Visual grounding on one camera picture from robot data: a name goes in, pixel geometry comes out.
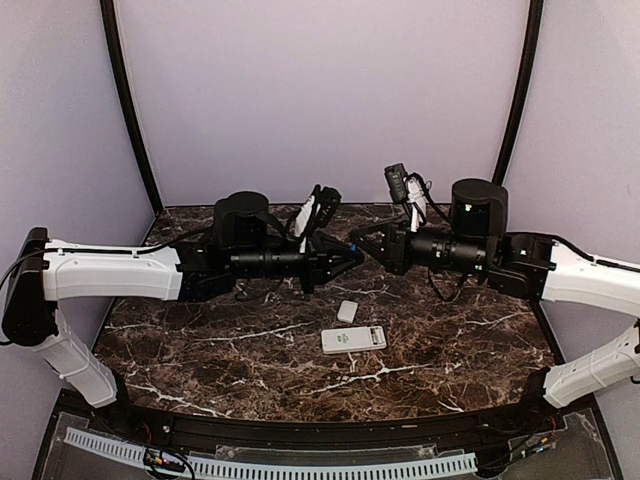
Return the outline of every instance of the marble table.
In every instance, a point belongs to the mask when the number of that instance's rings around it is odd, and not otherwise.
[[[285,218],[292,209],[271,211]],[[207,225],[212,213],[213,207],[168,208],[148,244]],[[343,205],[326,231],[346,240],[353,228],[400,213],[386,204]],[[435,277],[445,291],[454,286],[455,277]],[[320,331],[345,326],[336,319],[343,300],[359,304],[353,326],[384,327],[386,349],[322,353]],[[201,304],[119,299],[95,351],[124,376],[137,405],[300,422],[405,419],[505,405],[519,399],[529,373],[553,364],[527,302],[470,280],[456,301],[443,303],[425,268],[399,277],[369,257],[313,295],[287,279],[275,293],[246,303],[233,294]]]

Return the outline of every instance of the black cable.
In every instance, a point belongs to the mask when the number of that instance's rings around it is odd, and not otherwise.
[[[409,204],[407,202],[402,202],[402,208],[404,209],[404,213],[411,219],[411,208],[409,208]]]
[[[266,290],[261,291],[258,294],[254,294],[254,295],[247,294],[247,287],[249,286],[249,282],[250,281],[251,281],[251,279],[247,279],[247,283],[245,284],[244,288],[240,289],[240,291],[233,296],[233,298],[235,298],[236,301],[238,301],[238,302],[250,302],[250,301],[253,301],[253,300],[258,300],[260,298],[266,297],[270,293],[275,293],[282,286],[282,284],[284,283],[284,277],[280,277],[278,279],[278,284],[275,287],[268,288]]]
[[[492,425],[478,425],[476,428],[477,429],[493,430],[494,432],[500,433],[502,435],[517,435],[519,433],[522,433],[522,430],[524,430],[523,427],[514,428],[514,429],[511,429],[511,430],[503,430],[501,428],[497,428],[497,427],[494,427]]]
[[[502,455],[501,457],[498,457],[497,459],[489,462],[489,463],[485,463],[484,465],[478,465],[478,468],[487,468],[487,467],[491,467],[493,465],[496,465],[497,463],[500,463],[501,461],[503,461],[505,458],[510,457],[513,453],[515,453],[517,450],[519,450],[524,444],[526,444],[529,440],[531,440],[535,434],[536,434],[536,430],[538,430],[537,428],[533,431],[533,433],[531,433],[530,435],[528,435],[527,437],[524,438],[524,440],[518,442],[516,444],[515,447],[513,447],[512,449],[510,449],[507,453],[505,453],[504,455]]]
[[[502,146],[500,147],[496,168],[491,180],[496,185],[502,185],[504,183],[504,178],[507,175],[507,169],[509,167],[509,160],[511,159],[513,147],[516,143],[518,128],[527,99],[527,90],[529,89],[529,82],[531,81],[531,73],[533,72],[533,61],[536,56],[536,46],[538,45],[540,24],[542,23],[543,4],[543,0],[531,0],[529,4],[527,30],[522,46],[518,79],[516,80],[513,101],[511,102],[511,110],[509,111]]]
[[[485,468],[488,470],[504,470],[505,468],[510,467],[514,463],[521,462],[525,458],[529,458],[533,455],[538,455],[539,453],[544,453],[547,450],[549,450],[549,448],[552,446],[552,444],[543,443],[543,440],[545,439],[548,440],[547,437],[540,439],[535,445],[525,448],[519,453],[519,455],[516,458],[510,460],[507,463],[503,463],[502,465],[485,467]]]
[[[630,267],[629,265],[623,265],[618,262],[612,262],[611,260],[603,260],[599,258],[596,260],[596,265],[602,265],[603,267],[609,267],[609,268],[617,268],[619,270],[626,270],[627,272],[640,273],[640,268]]]
[[[438,288],[438,286],[436,285],[436,282],[433,281],[433,278],[431,277],[431,269],[427,269],[427,280],[429,281],[429,286],[431,286],[433,292],[440,300],[447,303],[453,302],[460,296],[460,293],[462,293],[462,289],[464,288],[464,283],[468,278],[468,273],[462,274],[458,279],[458,282],[456,283],[455,290],[448,297],[445,297],[444,294],[440,291],[440,288]]]
[[[187,469],[189,470],[189,473],[191,474],[191,479],[195,480],[196,472],[194,471],[193,467],[191,466],[191,464],[189,463],[189,461],[187,460],[187,458],[184,455],[182,455],[182,454],[180,454],[178,452],[170,452],[170,451],[168,451],[166,449],[162,449],[162,448],[158,448],[158,447],[149,447],[149,446],[147,446],[147,447],[145,447],[145,451],[144,451],[145,456],[147,455],[147,453],[149,455],[152,455],[152,453],[150,452],[149,448],[154,448],[154,449],[158,450],[158,452],[160,454],[160,458],[163,458],[163,456],[162,456],[163,453],[168,453],[169,455],[171,455],[171,456],[177,458],[178,460],[180,460],[182,462],[182,464],[184,465],[185,470],[187,470]],[[153,473],[149,474],[149,471],[146,468],[145,468],[145,471],[149,475],[151,475],[152,477],[154,477],[154,478],[156,478],[158,480],[175,480],[177,478],[180,478],[182,476],[182,473],[184,473],[184,471],[180,472],[180,473],[176,472],[176,475],[171,475],[171,474],[168,474],[168,473],[164,473],[164,472],[158,471],[158,467],[156,467],[153,463],[151,463],[150,465],[144,465],[144,467],[147,467],[147,466],[151,469],[151,471]]]
[[[537,233],[537,232],[508,232],[508,234],[509,235],[535,235],[538,237],[546,237],[550,240],[555,240],[556,242],[561,243],[562,245],[567,247],[569,250],[571,250],[573,253],[575,253],[579,257],[584,258],[589,262],[595,261],[595,258],[593,257],[593,255],[589,255],[587,252],[585,252],[584,250],[581,250],[576,245],[571,243],[569,240],[561,237],[560,235],[554,235],[550,233]]]
[[[143,249],[131,249],[131,250],[124,250],[124,249],[107,249],[107,248],[103,248],[103,249],[93,249],[93,248],[54,248],[54,247],[48,247],[48,248],[44,248],[44,249],[40,249],[40,250],[34,250],[33,252],[29,252],[25,255],[22,255],[20,258],[18,258],[15,262],[13,262],[9,268],[4,272],[4,274],[2,275],[2,278],[0,279],[0,292],[2,291],[2,287],[4,286],[4,284],[6,283],[6,281],[9,279],[9,277],[11,276],[11,274],[20,267],[20,265],[22,265],[22,262],[24,262],[26,259],[31,258],[31,257],[36,257],[38,255],[44,255],[45,253],[54,253],[54,252],[59,252],[62,251],[64,253],[100,253],[100,254],[107,254],[107,255],[147,255],[150,253],[154,253],[157,252],[158,250],[162,250],[163,248],[166,247],[170,247],[171,245],[180,242],[186,238],[189,237],[193,237],[195,235],[199,235],[201,233],[205,233],[207,230],[209,229],[209,227],[202,227],[202,228],[198,228],[195,230],[190,230],[188,232],[185,232],[181,235],[178,235],[177,237],[161,243],[159,245],[153,245],[151,247],[148,248],[143,248]],[[0,346],[2,347],[6,347],[8,345],[12,345],[13,342],[11,340],[5,341],[2,340],[0,341]]]
[[[191,474],[191,480],[196,480],[196,472],[193,469],[193,466],[189,463],[189,460],[183,454],[178,452],[177,450],[175,450],[173,448],[169,448],[169,447],[156,447],[154,445],[151,445],[148,442],[140,442],[140,441],[137,441],[137,440],[128,439],[128,438],[122,436],[121,434],[117,433],[113,428],[111,428],[109,425],[107,425],[107,423],[104,421],[104,419],[102,419],[102,417],[100,417],[99,415],[96,415],[95,412],[92,411],[91,412],[91,416],[93,418],[95,418],[96,420],[98,420],[98,422],[100,422],[100,424],[104,428],[106,428],[107,431],[109,433],[111,433],[112,435],[115,435],[116,437],[121,438],[121,439],[123,439],[123,440],[125,440],[127,442],[133,443],[135,445],[140,445],[142,447],[145,447],[145,453],[146,453],[146,451],[148,449],[153,448],[155,450],[158,450],[159,452],[165,452],[165,453],[168,453],[169,455],[173,455],[174,457],[176,457],[178,460],[180,460],[184,464],[186,469],[189,470],[189,473]]]
[[[427,214],[422,211],[422,208],[420,208],[420,205],[418,205],[417,203],[414,203],[412,204],[412,206],[418,211],[418,215],[420,215],[420,218],[422,218],[422,222],[427,223]]]
[[[447,217],[447,214],[444,213],[442,209],[438,206],[438,204],[433,201],[433,198],[429,193],[429,190],[431,190],[431,185],[427,185],[419,173],[414,172],[411,175],[407,176],[407,179],[411,179],[411,178],[415,178],[418,181],[418,183],[420,184],[420,187],[422,187],[422,192],[424,193],[424,197],[427,199],[427,203],[433,209],[433,211],[436,212],[440,216],[440,218],[442,218],[445,221],[447,225],[451,225],[451,222],[449,221],[449,217]]]

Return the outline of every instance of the wire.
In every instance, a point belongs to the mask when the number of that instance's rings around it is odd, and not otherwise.
[[[240,291],[238,293],[236,293],[234,295],[233,298],[236,299],[236,301],[238,302],[250,302],[252,300],[258,300],[260,298],[266,297],[267,295],[269,295],[270,293],[275,293],[284,283],[284,277],[280,277],[278,279],[278,283],[275,287],[272,288],[268,288],[266,290],[261,291],[258,294],[254,294],[254,295],[249,295],[247,293],[247,287],[249,286],[249,282],[251,281],[251,279],[247,279],[247,283],[245,283],[244,287],[240,289]]]
[[[524,440],[521,440],[520,442],[518,442],[516,444],[516,446],[513,447],[511,450],[509,450],[507,453],[505,453],[501,457],[498,457],[497,459],[495,459],[495,460],[493,460],[493,461],[491,461],[489,463],[485,463],[484,465],[478,465],[478,468],[488,468],[488,467],[491,467],[492,465],[496,465],[497,463],[500,463],[505,458],[509,458],[515,451],[520,449],[525,443],[527,443],[529,440],[531,440],[534,437],[535,434],[536,434],[536,432],[534,430],[533,433],[531,433],[530,435],[525,437]],[[493,468],[503,468],[503,465],[500,465],[498,467],[493,467]]]
[[[538,440],[535,445],[532,445],[530,447],[527,447],[525,450],[523,450],[521,453],[523,453],[523,456],[517,457],[515,459],[510,460],[509,462],[507,462],[506,464],[499,464],[500,462],[502,462],[505,458],[509,458],[511,455],[513,455],[515,452],[517,452],[520,448],[522,448],[526,443],[528,443],[535,435],[537,430],[540,429],[540,427],[542,427],[544,425],[544,421],[542,423],[540,423],[538,425],[538,427],[536,427],[526,438],[524,438],[523,440],[521,440],[520,442],[518,442],[513,448],[511,448],[507,453],[505,453],[504,455],[502,455],[501,457],[498,457],[497,459],[485,463],[484,465],[478,465],[478,468],[482,468],[482,469],[489,469],[489,470],[497,470],[497,469],[504,469],[505,467],[508,467],[509,465],[513,465],[514,463],[523,460],[525,458],[527,458],[530,455],[526,455],[526,452],[531,452],[534,451],[535,449],[541,447],[542,445],[546,444],[549,440],[549,438],[553,438],[555,437],[555,433],[556,433],[556,429],[557,429],[557,422],[555,420],[555,418],[553,418],[553,416],[549,417],[547,420],[549,420],[551,422],[551,425],[553,426],[553,431],[551,433],[551,435],[546,436],[541,438],[540,440]]]
[[[503,435],[517,435],[518,433],[522,433],[522,430],[523,430],[523,428],[522,428],[522,427],[520,427],[520,428],[514,428],[514,429],[512,429],[512,430],[504,430],[504,429],[497,428],[497,427],[494,427],[494,426],[492,426],[492,425],[487,425],[487,424],[484,424],[484,425],[478,425],[476,428],[479,428],[479,429],[480,429],[480,428],[482,428],[482,429],[487,429],[487,430],[493,430],[494,432],[501,433],[501,434],[503,434]]]
[[[411,219],[411,207],[409,207],[409,204],[407,202],[402,202],[402,208],[404,209],[404,213],[407,214],[407,217]]]
[[[422,208],[417,203],[412,204],[413,208],[418,211],[418,215],[422,218],[422,223],[427,223],[427,215],[422,211]]]
[[[438,206],[438,204],[433,201],[433,198],[429,193],[429,190],[431,190],[431,182],[429,182],[429,185],[427,186],[422,176],[420,176],[420,174],[418,173],[412,173],[407,177],[407,179],[411,179],[411,178],[415,178],[418,181],[418,183],[420,183],[420,186],[422,187],[422,192],[424,193],[424,196],[427,199],[427,203],[429,203],[429,206],[433,209],[433,211],[436,212],[445,221],[447,225],[451,225],[451,222],[449,221],[449,217],[447,217],[447,214],[444,213],[442,209]]]
[[[19,257],[15,262],[13,262],[9,268],[7,268],[7,270],[4,272],[4,274],[2,275],[2,278],[0,279],[0,292],[2,291],[2,287],[4,286],[4,284],[6,283],[6,281],[11,277],[11,275],[13,274],[13,272],[15,270],[17,270],[20,265],[22,265],[22,262],[24,262],[26,259],[31,258],[31,257],[36,257],[38,255],[44,255],[45,253],[54,253],[54,252],[59,252],[59,251],[63,251],[65,253],[101,253],[101,254],[107,254],[107,255],[147,255],[150,253],[154,253],[157,252],[158,250],[162,250],[163,248],[166,247],[170,247],[171,245],[180,242],[186,238],[189,237],[193,237],[195,235],[199,235],[202,233],[205,233],[207,230],[209,229],[209,227],[202,227],[202,228],[197,228],[195,230],[190,230],[188,232],[185,232],[181,235],[178,235],[177,237],[161,243],[159,245],[153,245],[151,247],[148,248],[144,248],[142,250],[124,250],[124,249],[94,249],[94,248],[54,248],[54,247],[48,247],[48,248],[43,248],[43,249],[39,249],[39,250],[34,250],[33,252],[29,252],[25,255],[22,255],[21,257]],[[11,340],[1,340],[0,341],[0,347],[6,347],[8,345],[12,345],[13,341]]]
[[[427,269],[427,280],[429,281],[429,286],[440,300],[447,303],[453,302],[460,296],[460,293],[462,293],[462,289],[464,288],[464,284],[468,278],[468,273],[462,274],[458,279],[458,282],[456,283],[455,290],[451,292],[448,297],[445,297],[444,294],[440,291],[440,288],[438,288],[438,286],[436,285],[436,282],[431,277],[431,269]]]
[[[585,252],[584,250],[581,250],[576,245],[571,243],[569,240],[561,237],[560,235],[554,235],[549,233],[537,233],[537,232],[508,232],[508,233],[509,235],[537,235],[540,237],[546,237],[550,240],[555,240],[556,242],[561,243],[562,245],[567,247],[569,250],[571,250],[573,253],[575,253],[579,257],[584,258],[585,260],[588,260],[589,262],[595,261],[595,258],[593,257],[593,255],[589,255],[587,252]]]
[[[150,444],[150,443],[151,443],[151,438],[152,438],[152,437],[151,437],[151,429],[149,428],[149,425],[147,425],[146,423],[141,423],[141,424],[139,425],[139,427],[143,427],[143,428],[146,430],[146,432],[147,432],[147,440],[148,440],[148,442],[147,442],[147,443],[145,443],[145,442],[138,442],[138,441],[135,441],[135,440],[130,440],[130,439],[126,438],[126,437],[123,437],[121,434],[116,433],[116,432],[115,432],[115,430],[113,430],[113,428],[111,428],[109,425],[107,425],[107,423],[104,421],[104,419],[103,419],[103,418],[101,418],[99,415],[96,415],[96,413],[95,413],[95,412],[93,412],[93,411],[91,412],[91,416],[92,416],[93,418],[95,418],[96,420],[98,420],[98,422],[100,422],[100,424],[101,424],[101,425],[102,425],[102,426],[103,426],[103,427],[104,427],[104,428],[105,428],[109,433],[111,433],[112,435],[115,435],[116,437],[121,438],[121,439],[123,439],[123,440],[125,440],[126,442],[129,442],[129,443],[131,443],[131,444],[134,444],[134,445],[140,445],[140,446],[145,447],[145,454],[147,453],[147,451],[149,450],[149,448],[153,448],[153,449],[155,449],[155,450],[158,450],[160,453],[165,452],[165,453],[168,453],[169,455],[172,455],[172,456],[176,457],[178,460],[180,460],[180,461],[184,464],[185,468],[186,468],[187,470],[189,470],[189,473],[191,474],[191,480],[196,480],[196,472],[195,472],[195,470],[193,469],[193,466],[189,463],[189,460],[188,460],[188,459],[187,459],[183,454],[181,454],[180,452],[178,452],[177,450],[175,450],[175,449],[173,449],[173,448],[167,448],[167,447],[156,447],[156,446],[154,446],[154,445],[151,445],[151,444]],[[167,478],[173,479],[173,478],[179,478],[180,476],[181,476],[181,474],[180,474],[180,475],[177,475],[176,477],[173,477],[173,476],[167,476]]]

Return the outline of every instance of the black cylinder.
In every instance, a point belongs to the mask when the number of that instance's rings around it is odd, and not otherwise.
[[[295,250],[260,250],[231,255],[234,273],[245,278],[296,276],[305,256]]]
[[[485,268],[484,240],[458,238],[450,232],[421,228],[411,237],[411,262],[439,270],[481,273]]]
[[[451,229],[456,236],[500,236],[507,228],[509,194],[478,178],[458,180],[451,188]]]
[[[269,200],[261,193],[238,192],[218,200],[213,209],[212,240],[219,248],[261,247],[267,224],[261,218]]]

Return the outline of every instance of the lavender backdrop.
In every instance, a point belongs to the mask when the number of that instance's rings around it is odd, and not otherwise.
[[[491,177],[526,0],[119,0],[133,94],[167,205],[315,183],[389,199],[405,162],[437,200]]]
[[[559,233],[640,263],[640,2],[546,2],[528,104],[507,176],[514,230]],[[567,360],[634,319],[546,304]],[[640,478],[638,388],[598,395],[625,478]]]
[[[99,3],[1,0],[0,10],[0,270],[33,226],[76,242],[139,244],[152,212]],[[63,307],[91,343],[107,305],[83,299]],[[0,365],[0,478],[29,479],[62,382],[24,348],[1,348]]]

